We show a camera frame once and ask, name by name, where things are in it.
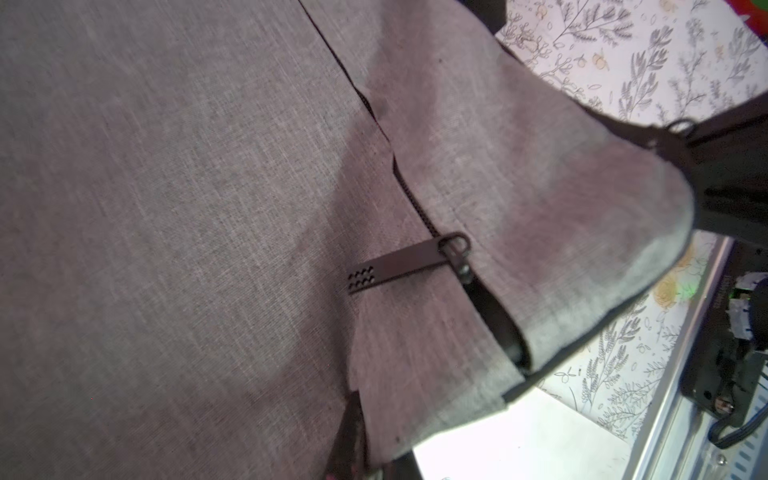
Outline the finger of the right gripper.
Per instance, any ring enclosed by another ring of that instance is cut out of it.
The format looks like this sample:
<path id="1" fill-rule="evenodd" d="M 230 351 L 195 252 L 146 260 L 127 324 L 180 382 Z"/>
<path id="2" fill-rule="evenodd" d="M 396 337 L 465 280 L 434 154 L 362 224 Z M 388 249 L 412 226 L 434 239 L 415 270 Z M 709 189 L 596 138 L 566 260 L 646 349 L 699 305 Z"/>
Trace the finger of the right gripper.
<path id="1" fill-rule="evenodd" d="M 767 95 L 702 122 L 649 128 L 648 145 L 686 177 L 695 230 L 767 244 Z"/>

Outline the grey laptop sleeve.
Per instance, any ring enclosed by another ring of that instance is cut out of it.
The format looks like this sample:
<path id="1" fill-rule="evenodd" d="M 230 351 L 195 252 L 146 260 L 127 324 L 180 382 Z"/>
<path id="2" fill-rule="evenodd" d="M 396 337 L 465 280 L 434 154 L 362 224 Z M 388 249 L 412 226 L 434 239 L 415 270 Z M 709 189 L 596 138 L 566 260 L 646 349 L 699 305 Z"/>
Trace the grey laptop sleeve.
<path id="1" fill-rule="evenodd" d="M 673 164 L 456 1 L 1 5 L 1 475 L 318 479 L 502 410 L 678 261 Z"/>

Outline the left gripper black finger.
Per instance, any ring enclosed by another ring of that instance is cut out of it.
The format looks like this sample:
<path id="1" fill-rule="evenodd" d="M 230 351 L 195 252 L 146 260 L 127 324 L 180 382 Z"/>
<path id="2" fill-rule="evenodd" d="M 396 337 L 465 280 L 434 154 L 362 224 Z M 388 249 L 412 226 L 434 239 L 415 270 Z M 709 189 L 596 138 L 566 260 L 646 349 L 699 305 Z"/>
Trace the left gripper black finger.
<path id="1" fill-rule="evenodd" d="M 350 394 L 342 416 L 323 478 L 325 480 L 360 480 L 365 477 L 366 428 L 358 391 Z"/>

